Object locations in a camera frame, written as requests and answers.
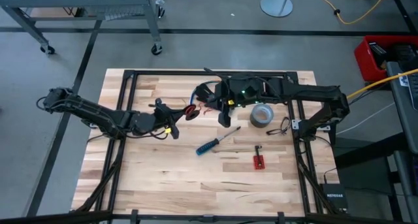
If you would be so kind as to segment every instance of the metal cart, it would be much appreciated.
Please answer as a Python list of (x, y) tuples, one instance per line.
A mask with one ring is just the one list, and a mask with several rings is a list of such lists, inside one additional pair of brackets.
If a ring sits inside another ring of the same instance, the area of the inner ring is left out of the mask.
[[(158, 55), (163, 51), (157, 19), (164, 15), (164, 9), (154, 0), (0, 0), (2, 9), (40, 43), (40, 50), (54, 54), (35, 22), (42, 20), (125, 20), (146, 19), (154, 41), (151, 52)], [(20, 8), (61, 7), (69, 16), (66, 18), (33, 18)]]

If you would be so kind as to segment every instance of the screwdriver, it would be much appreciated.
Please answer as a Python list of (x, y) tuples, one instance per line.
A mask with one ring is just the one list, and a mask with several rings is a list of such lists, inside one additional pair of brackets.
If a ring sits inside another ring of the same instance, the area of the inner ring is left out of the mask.
[(234, 131), (231, 131), (230, 133), (227, 133), (225, 136), (219, 136), (217, 138), (215, 138), (215, 140), (206, 143), (205, 145), (201, 146), (200, 148), (198, 148), (196, 150), (196, 154), (197, 155), (202, 155), (203, 153), (207, 152), (208, 150), (212, 149), (214, 146), (218, 145), (219, 142), (226, 138), (227, 136), (233, 134), (234, 132), (237, 132), (238, 130), (240, 130), (241, 126), (237, 127), (236, 129), (234, 129)]

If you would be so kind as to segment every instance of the duct tape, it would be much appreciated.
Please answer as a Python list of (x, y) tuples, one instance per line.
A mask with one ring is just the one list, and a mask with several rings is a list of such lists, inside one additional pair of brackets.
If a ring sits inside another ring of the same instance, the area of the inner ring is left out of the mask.
[(258, 127), (266, 127), (274, 117), (273, 109), (266, 104), (258, 104), (249, 115), (250, 122)]

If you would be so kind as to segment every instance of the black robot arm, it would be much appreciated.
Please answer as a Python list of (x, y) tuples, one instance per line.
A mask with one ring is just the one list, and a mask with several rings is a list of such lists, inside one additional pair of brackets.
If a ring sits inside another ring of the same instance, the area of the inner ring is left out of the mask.
[(177, 139), (179, 131), (176, 122), (186, 113), (186, 120), (192, 120), (199, 114), (198, 111), (194, 111), (195, 105), (173, 110), (163, 104), (161, 99), (156, 99), (155, 104), (150, 105), (155, 107), (153, 114), (134, 110), (111, 110), (81, 98), (68, 88), (50, 89), (49, 94), (39, 101), (42, 99), (44, 107), (38, 106), (39, 108), (49, 113), (69, 112), (81, 118), (86, 125), (98, 126), (104, 135), (114, 139), (124, 136), (140, 138), (160, 128), (169, 129), (167, 132)]
[(338, 86), (301, 85), (290, 78), (255, 76), (250, 72), (232, 76), (214, 74), (222, 81), (216, 84), (215, 93), (208, 94), (210, 97), (204, 102), (205, 106), (221, 111), (218, 122), (224, 127), (231, 125), (229, 112), (236, 107), (257, 103), (287, 104), (291, 100), (322, 102), (320, 111), (298, 123), (297, 138), (310, 141), (314, 140), (318, 127), (329, 125), (334, 131), (335, 125), (349, 114), (347, 97)]

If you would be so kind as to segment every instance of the yellow cable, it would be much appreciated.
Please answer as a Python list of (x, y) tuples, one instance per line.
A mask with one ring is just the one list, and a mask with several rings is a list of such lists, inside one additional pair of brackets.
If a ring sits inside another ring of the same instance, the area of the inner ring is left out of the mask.
[[(328, 1), (328, 0), (324, 0), (325, 2), (327, 2), (327, 4), (329, 4), (330, 6), (331, 6), (331, 8), (332, 9), (334, 9), (334, 11), (335, 10), (337, 10), (336, 8), (335, 8), (335, 6), (330, 2), (330, 1)], [(363, 16), (361, 16), (360, 18), (357, 18), (356, 20), (354, 20), (354, 21), (352, 21), (352, 22), (345, 22), (342, 18), (341, 18), (341, 16), (340, 16), (340, 13), (337, 13), (337, 17), (338, 17), (338, 19), (340, 19), (340, 21), (343, 23), (343, 24), (345, 24), (345, 25), (351, 25), (351, 24), (354, 24), (354, 23), (356, 23), (356, 22), (358, 22), (358, 21), (360, 21), (360, 20), (362, 20), (363, 18), (365, 18), (370, 12), (372, 12), (379, 4), (380, 4), (380, 2), (381, 2), (382, 0), (379, 0), (371, 9), (369, 9), (365, 14), (363, 14)]]
[(391, 77), (388, 77), (388, 78), (385, 78), (385, 79), (379, 80), (379, 81), (377, 81), (377, 82), (374, 82), (373, 84), (370, 84), (370, 85), (368, 85), (368, 86), (366, 86), (366, 87), (364, 87), (364, 88), (362, 88), (362, 89), (359, 89), (359, 90), (355, 91), (354, 93), (352, 93), (352, 94), (348, 95), (348, 96), (347, 96), (347, 98), (348, 98), (348, 99), (350, 99), (350, 98), (352, 98), (352, 97), (356, 96), (357, 94), (359, 94), (359, 93), (361, 93), (361, 92), (364, 92), (364, 91), (366, 91), (367, 89), (370, 89), (370, 88), (372, 88), (372, 87), (374, 87), (374, 86), (376, 86), (376, 85), (379, 85), (379, 84), (381, 84), (381, 83), (388, 82), (388, 81), (394, 80), (394, 79), (396, 79), (396, 78), (399, 78), (399, 77), (401, 77), (401, 76), (405, 76), (405, 75), (409, 75), (409, 74), (413, 74), (413, 73), (417, 73), (417, 72), (418, 72), (418, 69), (415, 69), (415, 70), (412, 70), (412, 71), (407, 71), (407, 72), (402, 73), (402, 74), (397, 74), (396, 76), (391, 76)]

